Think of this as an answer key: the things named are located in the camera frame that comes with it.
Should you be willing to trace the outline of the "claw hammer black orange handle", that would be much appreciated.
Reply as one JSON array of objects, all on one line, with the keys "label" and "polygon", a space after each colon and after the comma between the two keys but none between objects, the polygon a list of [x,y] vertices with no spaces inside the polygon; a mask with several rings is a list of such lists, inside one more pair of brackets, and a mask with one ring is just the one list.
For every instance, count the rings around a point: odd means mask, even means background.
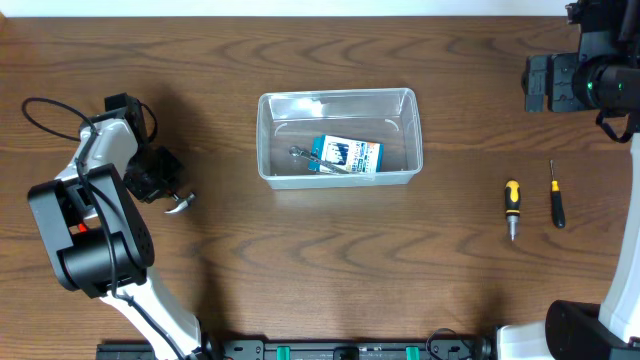
[{"label": "claw hammer black orange handle", "polygon": [[196,199],[196,195],[193,192],[190,192],[187,196],[182,197],[177,193],[173,193],[171,195],[172,199],[175,201],[176,206],[172,209],[166,210],[165,214],[177,214],[185,209],[187,209]]}]

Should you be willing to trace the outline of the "silver double ring wrench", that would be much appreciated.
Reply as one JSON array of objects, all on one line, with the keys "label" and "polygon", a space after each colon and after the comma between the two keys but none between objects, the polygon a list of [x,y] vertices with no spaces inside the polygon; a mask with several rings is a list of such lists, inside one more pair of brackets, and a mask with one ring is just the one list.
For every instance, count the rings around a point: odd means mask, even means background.
[{"label": "silver double ring wrench", "polygon": [[339,167],[337,167],[336,165],[322,160],[320,158],[318,158],[317,156],[313,155],[311,152],[309,152],[308,150],[302,149],[298,146],[292,146],[289,149],[289,154],[293,157],[302,157],[304,159],[309,160],[310,162],[316,163],[320,166],[324,166],[328,169],[330,169],[333,173],[337,173],[337,174],[348,174],[348,171],[341,169]]}]

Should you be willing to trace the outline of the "blue white bit set box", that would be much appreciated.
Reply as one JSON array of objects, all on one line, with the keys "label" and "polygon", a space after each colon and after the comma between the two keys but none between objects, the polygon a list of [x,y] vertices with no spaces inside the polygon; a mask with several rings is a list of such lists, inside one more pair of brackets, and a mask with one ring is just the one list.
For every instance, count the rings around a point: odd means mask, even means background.
[{"label": "blue white bit set box", "polygon": [[311,153],[349,173],[376,173],[381,168],[384,145],[324,134],[314,139]]}]

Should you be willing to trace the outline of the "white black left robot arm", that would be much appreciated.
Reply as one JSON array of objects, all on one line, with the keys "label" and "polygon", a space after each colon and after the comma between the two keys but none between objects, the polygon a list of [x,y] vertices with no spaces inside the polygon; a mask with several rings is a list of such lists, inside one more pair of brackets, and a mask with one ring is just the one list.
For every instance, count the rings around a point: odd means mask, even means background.
[{"label": "white black left robot arm", "polygon": [[187,209],[182,163],[153,142],[150,108],[126,93],[105,98],[103,113],[81,118],[69,164],[33,186],[28,203],[62,287],[82,291],[126,317],[153,359],[218,359],[222,353],[154,270],[152,236],[136,204],[170,198]]}]

